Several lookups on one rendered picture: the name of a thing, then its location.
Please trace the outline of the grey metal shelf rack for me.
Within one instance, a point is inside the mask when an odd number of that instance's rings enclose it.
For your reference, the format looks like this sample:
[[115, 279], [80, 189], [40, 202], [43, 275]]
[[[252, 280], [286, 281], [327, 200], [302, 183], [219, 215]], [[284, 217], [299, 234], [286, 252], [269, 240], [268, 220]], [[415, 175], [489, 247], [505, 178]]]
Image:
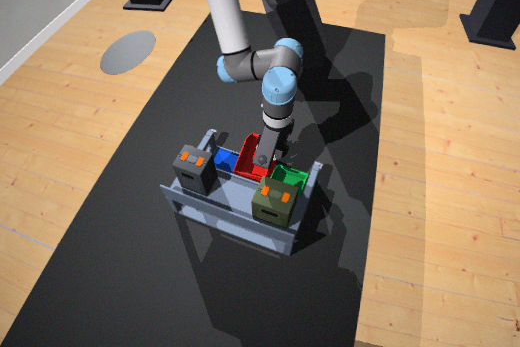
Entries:
[[[295, 236], [300, 222], [303, 221], [322, 164], [314, 163], [302, 197], [297, 197], [288, 228], [285, 229], [252, 217], [251, 201], [259, 183], [234, 174], [233, 170], [240, 153], [217, 146], [216, 135], [217, 130], [208, 130], [198, 146], [198, 149], [204, 151], [208, 146], [206, 151], [213, 153], [218, 175], [208, 196], [182, 188], [176, 177], [170, 188], [160, 185], [172, 210], [226, 233], [290, 256]], [[179, 203], [184, 205], [181, 207]]]

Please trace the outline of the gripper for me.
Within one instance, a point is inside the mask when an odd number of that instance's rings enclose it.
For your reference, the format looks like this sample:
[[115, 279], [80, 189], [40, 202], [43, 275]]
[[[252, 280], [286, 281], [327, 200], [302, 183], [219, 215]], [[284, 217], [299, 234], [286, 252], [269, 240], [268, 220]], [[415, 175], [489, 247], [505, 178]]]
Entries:
[[[289, 150], [289, 146], [286, 144], [287, 143], [287, 138], [288, 138], [288, 135], [291, 135], [292, 133], [292, 130], [293, 130], [293, 126], [294, 126], [294, 120], [295, 119], [292, 119], [292, 123], [290, 122], [287, 126], [283, 127], [283, 128], [273, 128], [273, 127], [270, 127], [268, 126], [265, 122], [264, 122], [264, 119], [263, 119], [263, 122], [265, 124], [265, 126], [272, 130], [272, 131], [282, 131], [281, 132], [281, 135], [280, 135], [280, 138], [279, 138], [279, 141], [278, 141], [278, 144], [277, 144], [277, 147], [276, 147], [276, 150], [275, 150], [275, 155], [273, 157], [273, 161], [275, 160], [278, 160], [280, 158], [283, 158], [285, 155], [287, 155], [287, 152]], [[290, 125], [291, 124], [291, 125]], [[292, 128], [291, 128], [292, 126]], [[288, 128], [287, 128], [288, 127]], [[286, 128], [286, 129], [285, 129]], [[289, 132], [290, 130], [290, 132]], [[261, 134], [262, 132], [260, 133], [260, 135], [258, 136], [258, 141], [257, 143], [259, 144], [259, 141], [260, 141], [260, 138], [261, 138]]]

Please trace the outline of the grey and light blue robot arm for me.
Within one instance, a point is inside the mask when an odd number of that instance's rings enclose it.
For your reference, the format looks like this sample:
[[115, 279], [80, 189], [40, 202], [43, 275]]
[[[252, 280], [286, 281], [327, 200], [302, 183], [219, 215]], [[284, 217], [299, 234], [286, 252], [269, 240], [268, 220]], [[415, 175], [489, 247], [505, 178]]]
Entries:
[[[303, 47], [283, 38], [274, 49], [252, 52], [239, 0], [207, 2], [223, 54], [217, 63], [219, 77], [226, 83], [263, 80], [264, 122], [273, 128], [287, 126], [292, 120]], [[264, 125], [254, 165], [270, 168], [281, 132]]]

